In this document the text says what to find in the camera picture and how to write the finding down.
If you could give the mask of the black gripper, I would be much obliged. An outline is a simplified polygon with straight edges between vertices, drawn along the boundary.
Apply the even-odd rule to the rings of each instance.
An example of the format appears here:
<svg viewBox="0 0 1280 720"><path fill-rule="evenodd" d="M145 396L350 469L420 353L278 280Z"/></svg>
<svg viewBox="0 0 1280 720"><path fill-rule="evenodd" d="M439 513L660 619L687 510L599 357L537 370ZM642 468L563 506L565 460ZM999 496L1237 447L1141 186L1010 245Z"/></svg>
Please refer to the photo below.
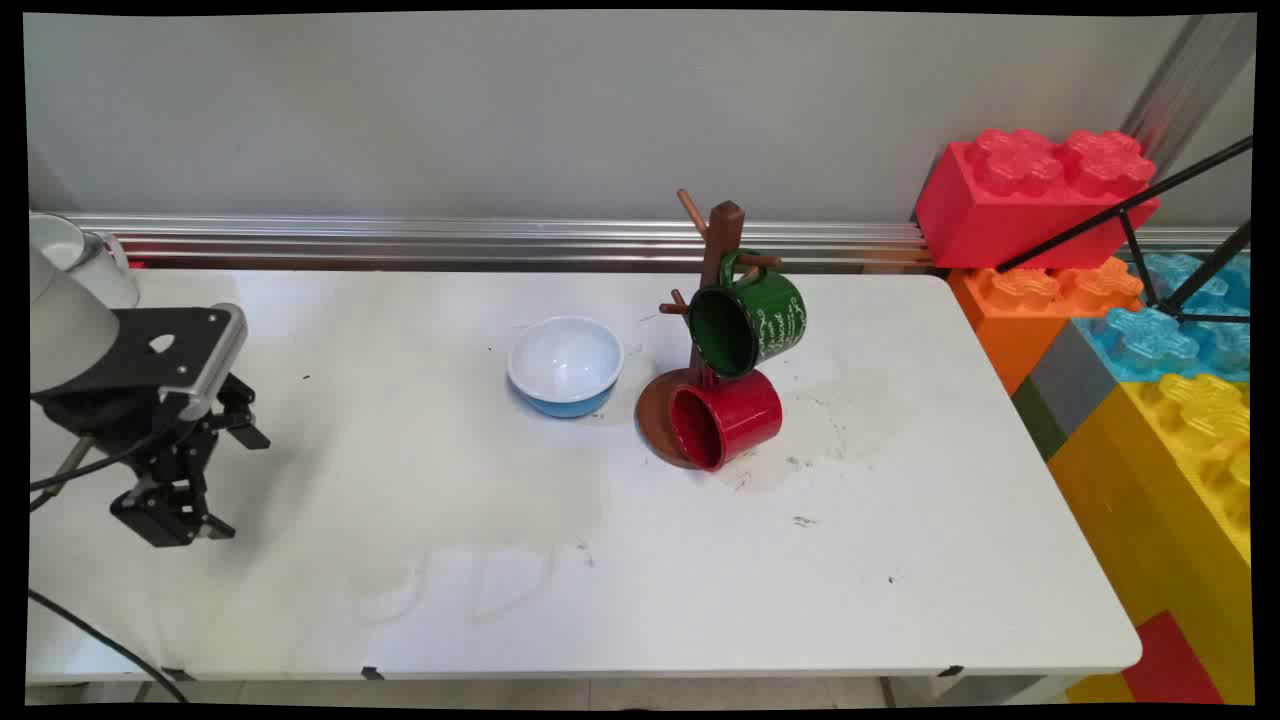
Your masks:
<svg viewBox="0 0 1280 720"><path fill-rule="evenodd" d="M110 514L151 546L234 538L236 528L207 506L209 456L220 433L247 450L270 448L271 441L256 427L255 391L234 373L215 400L220 413L184 419L188 396L150 388L37 398L45 416L76 437L76 446L50 478L35 482L35 491L58 493L72 480L122 465L138 482L111 502Z"/></svg>

